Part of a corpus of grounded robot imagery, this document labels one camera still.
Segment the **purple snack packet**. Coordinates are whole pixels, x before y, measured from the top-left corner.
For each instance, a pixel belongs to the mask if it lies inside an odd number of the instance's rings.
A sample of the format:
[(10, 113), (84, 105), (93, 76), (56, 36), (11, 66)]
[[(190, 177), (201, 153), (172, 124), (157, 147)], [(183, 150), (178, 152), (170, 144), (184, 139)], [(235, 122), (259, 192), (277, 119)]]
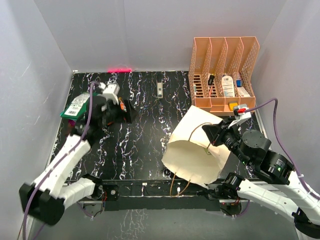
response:
[(68, 127), (73, 128), (75, 126), (76, 122), (72, 119), (68, 120)]

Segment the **dark green white snack bag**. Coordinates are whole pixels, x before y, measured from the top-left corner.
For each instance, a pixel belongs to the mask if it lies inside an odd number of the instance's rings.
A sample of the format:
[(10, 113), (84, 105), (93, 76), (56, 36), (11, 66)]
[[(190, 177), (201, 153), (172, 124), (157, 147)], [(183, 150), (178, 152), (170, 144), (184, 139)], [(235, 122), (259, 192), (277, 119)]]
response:
[(83, 92), (76, 96), (68, 107), (61, 112), (60, 117), (76, 121), (83, 113), (86, 112), (86, 102), (90, 98), (88, 92)]

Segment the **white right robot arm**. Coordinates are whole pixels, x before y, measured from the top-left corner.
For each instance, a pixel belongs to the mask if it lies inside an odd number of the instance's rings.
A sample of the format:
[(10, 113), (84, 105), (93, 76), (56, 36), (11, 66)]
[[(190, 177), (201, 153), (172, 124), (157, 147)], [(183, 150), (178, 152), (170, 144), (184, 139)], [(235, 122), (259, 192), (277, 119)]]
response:
[(226, 146), (253, 174), (277, 188), (278, 195), (260, 187), (236, 173), (229, 173), (224, 182), (213, 190), (218, 197), (244, 198), (259, 203), (294, 223), (304, 235), (320, 237), (320, 201), (312, 190), (306, 190), (294, 165), (283, 155), (270, 150), (271, 141), (255, 129), (240, 133), (236, 126), (229, 127), (231, 119), (201, 128), (214, 147)]

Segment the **beige paper bag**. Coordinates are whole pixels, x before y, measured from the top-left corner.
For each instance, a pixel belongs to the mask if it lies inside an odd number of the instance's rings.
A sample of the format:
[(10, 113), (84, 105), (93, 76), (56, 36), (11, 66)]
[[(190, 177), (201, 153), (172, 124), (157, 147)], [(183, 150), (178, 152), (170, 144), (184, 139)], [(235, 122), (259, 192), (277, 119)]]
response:
[(172, 132), (161, 159), (174, 177), (187, 181), (174, 196), (181, 196), (190, 184), (204, 189), (215, 182), (224, 168), (230, 151), (224, 145), (212, 146), (202, 126), (218, 124), (221, 118), (192, 105)]

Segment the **light green snack packet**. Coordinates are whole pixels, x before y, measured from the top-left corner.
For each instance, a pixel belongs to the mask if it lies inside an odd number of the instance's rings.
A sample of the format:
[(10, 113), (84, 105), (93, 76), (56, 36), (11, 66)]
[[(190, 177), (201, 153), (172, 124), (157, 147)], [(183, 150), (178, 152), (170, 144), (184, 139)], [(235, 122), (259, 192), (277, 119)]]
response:
[(210, 155), (210, 154), (211, 154), (211, 152), (210, 152), (210, 150), (209, 150), (208, 148), (205, 148), (204, 151), (205, 151), (205, 153), (206, 153), (207, 155)]

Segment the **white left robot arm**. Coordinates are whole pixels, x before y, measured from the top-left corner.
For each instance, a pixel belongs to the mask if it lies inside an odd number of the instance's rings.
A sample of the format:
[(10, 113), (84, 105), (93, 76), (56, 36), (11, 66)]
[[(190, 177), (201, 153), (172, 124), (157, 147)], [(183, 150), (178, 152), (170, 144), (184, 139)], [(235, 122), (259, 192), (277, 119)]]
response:
[(63, 147), (50, 165), (31, 184), (24, 183), (19, 189), (23, 212), (33, 218), (54, 226), (65, 210), (90, 197), (93, 200), (103, 195), (102, 181), (85, 174), (81, 179), (65, 186), (69, 174), (102, 137), (104, 129), (112, 124), (130, 124), (138, 112), (128, 99), (111, 99), (94, 94), (84, 104), (85, 112), (75, 122)]

